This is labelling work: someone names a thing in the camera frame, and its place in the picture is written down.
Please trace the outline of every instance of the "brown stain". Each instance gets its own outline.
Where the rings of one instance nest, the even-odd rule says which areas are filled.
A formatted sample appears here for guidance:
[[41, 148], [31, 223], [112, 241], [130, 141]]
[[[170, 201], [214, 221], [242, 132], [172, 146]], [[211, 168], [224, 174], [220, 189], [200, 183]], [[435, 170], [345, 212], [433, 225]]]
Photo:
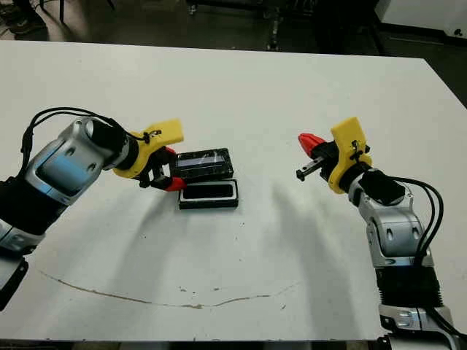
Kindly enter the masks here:
[[78, 286], [75, 286], [75, 285], [73, 285], [71, 283], [65, 282], [63, 279], [57, 279], [56, 277], [48, 275], [44, 271], [39, 270], [39, 272], [42, 275], [46, 276], [49, 279], [52, 279], [55, 282], [61, 283], [61, 284], [65, 285], [65, 286], [67, 286], [67, 287], [70, 287], [70, 288], [73, 288], [73, 289], [76, 289], [76, 290], [80, 290], [81, 292], [87, 292], [87, 293], [92, 293], [92, 294], [96, 294], [96, 295], [102, 295], [104, 297], [111, 297], [111, 298], [117, 298], [117, 299], [122, 299], [122, 300], [134, 301], [136, 303], [152, 304], [152, 302], [150, 302], [150, 301], [135, 299], [133, 297], [123, 297], [121, 295], [103, 293], [103, 292], [98, 292], [97, 290], [94, 290], [94, 289], [87, 289], [87, 288], [78, 287]]
[[195, 304], [195, 305], [182, 304], [182, 305], [177, 305], [177, 304], [166, 304], [166, 303], [153, 303], [152, 301], [136, 299], [136, 298], [133, 298], [133, 297], [123, 297], [122, 295], [104, 293], [104, 292], [99, 292], [99, 291], [94, 290], [94, 289], [78, 287], [78, 286], [75, 286], [74, 284], [71, 284], [69, 282], [64, 281], [63, 279], [57, 279], [56, 277], [53, 277], [53, 276], [49, 275], [48, 273], [45, 273], [44, 271], [41, 271], [41, 270], [38, 270], [38, 271], [43, 276], [47, 277], [48, 279], [51, 279], [52, 281], [58, 282], [60, 284], [63, 284], [65, 286], [70, 287], [70, 288], [75, 289], [75, 290], [79, 290], [81, 292], [87, 292], [87, 293], [91, 293], [91, 294], [95, 294], [95, 295], [100, 295], [100, 296], [110, 297], [110, 298], [116, 298], [116, 299], [121, 299], [121, 300], [126, 300], [126, 301], [133, 301], [135, 303], [152, 304], [152, 305], [155, 305], [155, 306], [166, 306], [166, 307], [170, 307], [170, 308], [192, 308], [192, 309], [195, 309], [195, 310], [201, 310], [203, 308], [217, 308], [219, 306], [224, 306], [225, 304], [235, 303], [235, 302], [238, 302], [238, 301], [246, 301], [246, 300], [252, 300], [252, 299], [257, 299], [257, 298], [274, 297], [276, 295], [281, 295], [282, 293], [288, 291], [290, 288], [293, 288], [294, 286], [296, 286], [297, 284], [300, 283], [300, 282], [297, 282], [295, 284], [291, 284], [290, 286], [281, 289], [280, 291], [278, 291], [275, 294], [253, 295], [252, 297], [235, 297], [234, 299], [225, 300], [225, 301], [223, 301], [221, 303], [217, 303], [217, 304]]

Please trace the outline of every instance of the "floor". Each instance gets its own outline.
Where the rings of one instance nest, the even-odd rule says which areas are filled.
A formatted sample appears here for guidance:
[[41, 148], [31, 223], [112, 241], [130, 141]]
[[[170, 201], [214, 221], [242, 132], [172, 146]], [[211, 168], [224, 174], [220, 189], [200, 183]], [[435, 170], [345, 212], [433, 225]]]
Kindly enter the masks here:
[[93, 342], [0, 341], [7, 350], [368, 350], [365, 341], [351, 342]]
[[[23, 38], [15, 38], [7, 27], [0, 24], [0, 39], [265, 50], [271, 33], [271, 21], [268, 19], [268, 14], [200, 6], [194, 15], [189, 15], [185, 0], [113, 1], [116, 6], [115, 11], [111, 10], [106, 0], [67, 0], [66, 25], [64, 26], [58, 19], [58, 1], [47, 1], [45, 10], [42, 10], [37, 6], [39, 0], [33, 0], [37, 12], [47, 23], [48, 30]], [[8, 0], [0, 0], [0, 2], [5, 4]], [[319, 53], [320, 48], [314, 34], [314, 27], [307, 20], [283, 20], [279, 27], [279, 51]], [[379, 37], [388, 55], [426, 59], [460, 101], [467, 106], [467, 44], [449, 44], [436, 35], [416, 35], [403, 31], [391, 31], [384, 27], [379, 29]], [[355, 27], [345, 34], [344, 53], [379, 54], [366, 27]], [[18, 345], [17, 343], [1, 342], [1, 344], [3, 349], [24, 347], [24, 344]], [[43, 343], [33, 343], [33, 346], [29, 343], [28, 345], [28, 349], [44, 347]], [[115, 343], [74, 345], [75, 350], [116, 350], [118, 346]], [[187, 347], [193, 348], [193, 345], [178, 343], [172, 347], [186, 349]], [[241, 347], [258, 349], [280, 347], [287, 350], [305, 347], [307, 349], [368, 348], [366, 342], [313, 343], [306, 346], [303, 343], [282, 345], [270, 343], [264, 346], [252, 344], [247, 346], [243, 343]], [[68, 350], [72, 348], [72, 344], [47, 344], [45, 348]]]

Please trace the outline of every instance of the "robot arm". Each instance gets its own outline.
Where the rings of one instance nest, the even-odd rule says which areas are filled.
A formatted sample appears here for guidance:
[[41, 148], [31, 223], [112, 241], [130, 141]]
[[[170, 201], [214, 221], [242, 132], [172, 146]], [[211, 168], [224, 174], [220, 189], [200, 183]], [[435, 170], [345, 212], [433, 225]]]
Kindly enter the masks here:
[[[428, 237], [413, 212], [414, 196], [404, 184], [417, 181], [392, 178], [371, 167], [370, 149], [356, 118], [331, 132], [332, 142], [312, 134], [298, 137], [312, 162], [297, 170], [297, 177], [304, 181], [321, 169], [329, 187], [347, 193], [366, 222], [381, 295], [379, 317], [381, 325], [392, 332], [380, 338], [381, 349], [464, 349], [465, 336], [454, 329], [450, 311], [442, 303], [428, 245], [422, 249]], [[437, 230], [441, 218], [442, 211], [433, 229]]]
[[[49, 116], [69, 110], [84, 111], [50, 109], [58, 112]], [[34, 251], [49, 226], [102, 170], [114, 169], [119, 176], [138, 180], [141, 187], [180, 190], [185, 186], [182, 179], [165, 176], [162, 170], [162, 165], [176, 156], [166, 145], [183, 140], [178, 120], [130, 134], [115, 121], [92, 112], [79, 115], [29, 162], [32, 129], [42, 122], [33, 120], [23, 137], [25, 160], [20, 173], [0, 182], [0, 310], [26, 274], [28, 263], [23, 256]]]

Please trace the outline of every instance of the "black cable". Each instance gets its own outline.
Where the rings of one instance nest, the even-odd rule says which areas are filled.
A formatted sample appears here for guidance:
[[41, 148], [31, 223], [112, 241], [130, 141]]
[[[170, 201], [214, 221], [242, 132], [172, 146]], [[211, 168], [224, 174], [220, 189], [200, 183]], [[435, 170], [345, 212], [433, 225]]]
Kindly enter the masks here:
[[431, 229], [431, 226], [433, 224], [433, 221], [435, 219], [435, 202], [433, 200], [433, 197], [430, 193], [430, 191], [428, 190], [428, 188], [426, 187], [422, 187], [423, 190], [425, 191], [426, 195], [428, 196], [428, 200], [430, 201], [430, 206], [431, 206], [431, 215], [430, 215], [430, 222], [428, 223], [426, 229], [425, 229], [425, 232], [422, 234], [422, 236], [420, 237], [420, 241], [419, 241], [419, 244], [417, 246], [417, 251], [415, 252], [415, 255], [419, 254], [420, 253], [420, 249], [422, 247], [422, 243], [425, 241], [426, 237], [428, 236], [428, 232], [430, 231]]
[[[112, 118], [108, 118], [103, 115], [88, 111], [87, 109], [82, 109], [82, 108], [77, 108], [77, 107], [54, 107], [54, 108], [44, 109], [43, 111], [40, 111], [39, 113], [34, 115], [31, 122], [29, 123], [29, 126], [27, 127], [27, 129], [25, 130], [23, 134], [23, 139], [21, 142], [21, 152], [23, 153], [23, 162], [21, 164], [21, 169], [18, 172], [18, 177], [24, 176], [24, 174], [26, 173], [28, 164], [29, 164], [29, 158], [31, 156], [31, 150], [33, 146], [34, 128], [57, 114], [70, 114], [70, 115], [77, 115], [81, 117], [95, 117], [99, 120], [102, 120], [106, 124], [109, 124], [110, 126], [114, 128], [120, 129], [126, 135], [138, 141], [144, 141], [146, 143], [149, 143], [149, 140], [150, 140], [148, 133], [145, 133], [144, 137], [137, 137], [135, 135], [132, 135], [128, 131], [126, 131], [120, 124], [118, 124], [118, 122], [116, 122]], [[45, 115], [45, 117], [43, 117], [41, 120], [38, 121], [38, 119], [43, 115]]]
[[441, 221], [443, 220], [443, 214], [444, 214], [443, 198], [441, 197], [439, 192], [436, 190], [436, 188], [434, 188], [433, 186], [431, 186], [430, 184], [427, 184], [425, 182], [415, 180], [415, 179], [407, 179], [407, 178], [404, 178], [404, 177], [394, 177], [394, 176], [392, 176], [391, 179], [393, 179], [395, 181], [399, 181], [399, 182], [405, 182], [407, 184], [415, 184], [415, 185], [420, 186], [421, 188], [423, 188], [426, 192], [428, 190], [430, 190], [431, 192], [434, 193], [434, 195], [436, 196], [436, 199], [438, 200], [438, 206], [439, 206], [438, 217], [437, 217], [436, 222], [435, 222], [435, 224], [433, 226], [431, 234], [427, 237], [428, 231], [427, 230], [425, 231], [423, 236], [427, 237], [427, 238], [426, 238], [425, 241], [420, 239], [420, 242], [419, 242], [418, 247], [417, 247], [417, 252], [415, 253], [414, 265], [421, 265], [422, 259], [426, 255], [426, 251], [428, 249], [428, 246], [430, 245], [430, 243], [434, 239], [436, 233], [438, 232], [439, 227], [441, 226]]
[[438, 326], [445, 332], [448, 332], [449, 334], [456, 335], [463, 341], [467, 341], [467, 334], [461, 333], [458, 330], [455, 329], [455, 327], [450, 324], [435, 308], [429, 307], [425, 308], [426, 313], [431, 316], [435, 320]]
[[[51, 2], [51, 1], [57, 1], [57, 0], [45, 0], [45, 1], [44, 1], [44, 4], [46, 4], [46, 3], [48, 3], [48, 2]], [[36, 8], [39, 7], [40, 5], [41, 5], [40, 2], [39, 2], [38, 4], [35, 4], [35, 5], [34, 5], [34, 9], [36, 9]]]

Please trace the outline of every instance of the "white wall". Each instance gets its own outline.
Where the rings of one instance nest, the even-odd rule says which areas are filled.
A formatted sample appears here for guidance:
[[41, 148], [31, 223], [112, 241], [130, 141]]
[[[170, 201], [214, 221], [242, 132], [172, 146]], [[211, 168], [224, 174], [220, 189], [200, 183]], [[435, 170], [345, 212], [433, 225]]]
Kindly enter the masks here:
[[454, 35], [460, 28], [467, 37], [467, 0], [379, 0], [383, 23], [439, 29]]

